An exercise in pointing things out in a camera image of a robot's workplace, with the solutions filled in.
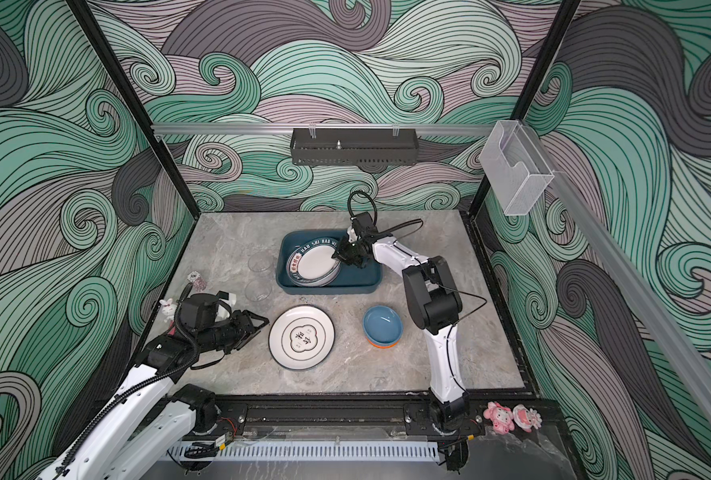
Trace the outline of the white plate cloud emblem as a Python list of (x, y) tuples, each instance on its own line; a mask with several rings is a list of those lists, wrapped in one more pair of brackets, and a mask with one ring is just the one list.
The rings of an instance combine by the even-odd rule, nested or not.
[(309, 370), (325, 361), (334, 349), (332, 318), (313, 305), (284, 312), (272, 325), (269, 348), (273, 360), (289, 370)]

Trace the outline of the plate with red characters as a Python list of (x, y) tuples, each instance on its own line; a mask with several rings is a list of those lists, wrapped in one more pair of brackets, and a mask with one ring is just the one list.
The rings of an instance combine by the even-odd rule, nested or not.
[(307, 278), (300, 273), (300, 262), (303, 257), (303, 248), (298, 246), (287, 259), (286, 273), (289, 280), (295, 285), (304, 285), (308, 282)]

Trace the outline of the green rim hao wei plate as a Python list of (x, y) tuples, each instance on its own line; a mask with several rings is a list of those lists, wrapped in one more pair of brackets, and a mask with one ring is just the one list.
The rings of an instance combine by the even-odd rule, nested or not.
[(301, 245), (300, 273), (308, 282), (299, 286), (323, 286), (337, 277), (341, 269), (341, 262), (333, 258), (337, 244), (335, 238), (318, 237)]

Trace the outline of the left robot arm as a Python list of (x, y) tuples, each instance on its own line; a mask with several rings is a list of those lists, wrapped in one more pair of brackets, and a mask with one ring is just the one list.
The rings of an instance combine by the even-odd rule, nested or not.
[(202, 353), (237, 351), (270, 323), (248, 310), (219, 318), (226, 307), (223, 300), (180, 304), (174, 332), (144, 348), (112, 399), (40, 478), (139, 479), (183, 437), (211, 434), (220, 417), (215, 393), (191, 384), (170, 390)]

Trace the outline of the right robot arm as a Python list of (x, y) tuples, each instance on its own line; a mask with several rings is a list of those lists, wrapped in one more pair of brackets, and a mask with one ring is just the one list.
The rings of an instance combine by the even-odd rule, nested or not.
[(393, 235), (359, 233), (353, 227), (341, 238), (335, 258), (353, 266), (371, 260), (401, 276), (409, 316), (423, 330), (429, 352), (433, 397), (429, 415), (437, 428), (452, 430), (467, 413), (469, 393), (461, 380), (457, 354), (463, 301), (445, 258), (421, 255)]

